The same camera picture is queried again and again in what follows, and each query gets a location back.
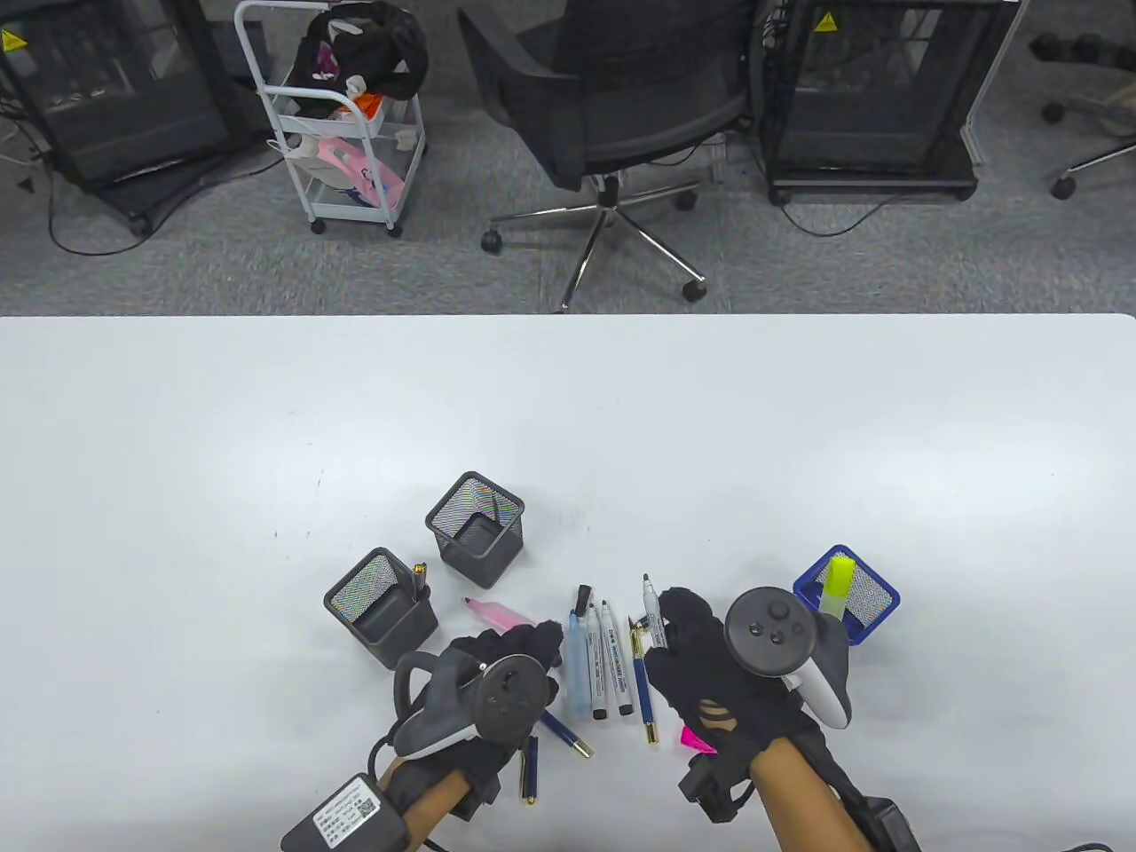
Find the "blue pencil holder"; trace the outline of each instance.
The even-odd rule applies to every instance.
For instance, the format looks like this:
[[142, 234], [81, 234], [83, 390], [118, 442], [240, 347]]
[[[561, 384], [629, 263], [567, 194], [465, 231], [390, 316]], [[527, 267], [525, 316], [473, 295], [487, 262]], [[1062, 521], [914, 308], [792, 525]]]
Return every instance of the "blue pencil holder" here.
[[849, 644], [859, 645], [870, 636], [900, 605], [900, 593], [880, 577], [851, 549], [837, 544], [796, 578], [793, 593], [813, 610], [820, 610], [820, 594], [828, 578], [828, 562], [833, 557], [849, 557], [855, 562], [852, 590], [844, 610], [844, 627]]

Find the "metal cart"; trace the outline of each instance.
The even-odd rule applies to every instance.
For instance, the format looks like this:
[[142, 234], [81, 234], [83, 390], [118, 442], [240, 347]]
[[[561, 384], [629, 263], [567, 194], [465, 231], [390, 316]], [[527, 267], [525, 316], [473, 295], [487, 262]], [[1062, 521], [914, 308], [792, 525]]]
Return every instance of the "metal cart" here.
[[[383, 151], [382, 162], [387, 168], [393, 169], [402, 177], [403, 186], [398, 201], [392, 207], [387, 203], [386, 191], [383, 182], [375, 181], [375, 189], [379, 198], [378, 207], [367, 207], [351, 200], [341, 191], [327, 186], [316, 177], [301, 175], [295, 164], [284, 158], [284, 166], [292, 177], [296, 194], [300, 197], [300, 204], [308, 216], [308, 223], [314, 234], [321, 234], [326, 229], [325, 219], [350, 219], [352, 222], [377, 222], [386, 226], [386, 233], [391, 236], [399, 236], [402, 226], [399, 225], [399, 216], [406, 207], [407, 197], [415, 175], [418, 172], [418, 164], [426, 151], [426, 128], [423, 126], [421, 107], [418, 103], [418, 95], [410, 99], [409, 103], [393, 101], [383, 98], [378, 112], [374, 118], [368, 118], [362, 110], [356, 106], [354, 101], [339, 92], [329, 92], [321, 89], [299, 89], [295, 86], [269, 85], [265, 82], [265, 76], [257, 62], [257, 57], [252, 52], [252, 44], [249, 34], [244, 28], [244, 16], [253, 7], [269, 9], [310, 9], [312, 11], [327, 11], [335, 6], [334, 2], [318, 2], [317, 0], [241, 0], [233, 14], [233, 23], [236, 25], [236, 35], [244, 50], [244, 57], [249, 62], [249, 70], [257, 84], [257, 93], [265, 105], [268, 120], [276, 133], [276, 142], [281, 151], [287, 151], [289, 144], [286, 135], [292, 133], [318, 136], [323, 139], [339, 137], [343, 140], [358, 140], [362, 145], [362, 151], [367, 157], [370, 167], [370, 175], [379, 175], [379, 159], [375, 154], [375, 149]], [[318, 100], [334, 101], [337, 106], [346, 108], [353, 120], [339, 120], [334, 118], [316, 119], [282, 112], [277, 109], [277, 101], [281, 98], [314, 98]], [[398, 115], [398, 109], [408, 107], [408, 111], [414, 118], [414, 124], [403, 124], [402, 116]], [[394, 134], [400, 131], [415, 130], [417, 142], [409, 162], [406, 162], [407, 153], [398, 151], [395, 148]]]

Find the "black mesh pencil holder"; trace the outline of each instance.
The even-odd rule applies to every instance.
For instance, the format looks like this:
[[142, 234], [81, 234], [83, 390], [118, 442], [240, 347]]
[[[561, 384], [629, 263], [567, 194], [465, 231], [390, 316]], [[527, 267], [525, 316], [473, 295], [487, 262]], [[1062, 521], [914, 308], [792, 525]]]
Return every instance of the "black mesh pencil holder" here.
[[462, 474], [426, 516], [442, 561], [482, 588], [496, 583], [524, 545], [525, 504], [481, 474]]
[[376, 548], [324, 595], [324, 605], [386, 668], [437, 628], [429, 586], [386, 548]]

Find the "black bag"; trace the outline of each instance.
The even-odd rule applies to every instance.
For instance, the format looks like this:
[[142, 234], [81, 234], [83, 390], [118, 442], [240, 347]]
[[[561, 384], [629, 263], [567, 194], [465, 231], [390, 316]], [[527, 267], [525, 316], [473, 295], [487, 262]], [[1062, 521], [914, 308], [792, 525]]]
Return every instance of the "black bag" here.
[[[402, 61], [407, 70], [395, 72]], [[426, 35], [409, 11], [385, 0], [340, 3], [308, 24], [287, 85], [345, 94], [348, 78], [359, 75], [368, 92], [406, 101], [418, 92], [428, 66]], [[326, 118], [337, 107], [312, 98], [295, 102], [309, 118]]]

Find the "warning sticker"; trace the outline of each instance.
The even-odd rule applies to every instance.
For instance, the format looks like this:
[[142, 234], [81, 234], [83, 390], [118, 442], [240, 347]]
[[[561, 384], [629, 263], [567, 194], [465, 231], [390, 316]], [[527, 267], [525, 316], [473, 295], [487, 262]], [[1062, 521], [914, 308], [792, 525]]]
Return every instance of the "warning sticker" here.
[[14, 50], [23, 50], [27, 47], [27, 42], [20, 39], [15, 33], [9, 33], [7, 30], [0, 30], [3, 34], [3, 52], [10, 53]]
[[378, 813], [376, 796], [362, 778], [356, 778], [316, 811], [312, 821], [328, 849], [343, 843], [364, 822]]
[[830, 11], [825, 12], [825, 17], [820, 19], [817, 24], [817, 28], [813, 30], [815, 33], [836, 33], [840, 32], [840, 27], [836, 26], [836, 18], [833, 17]]

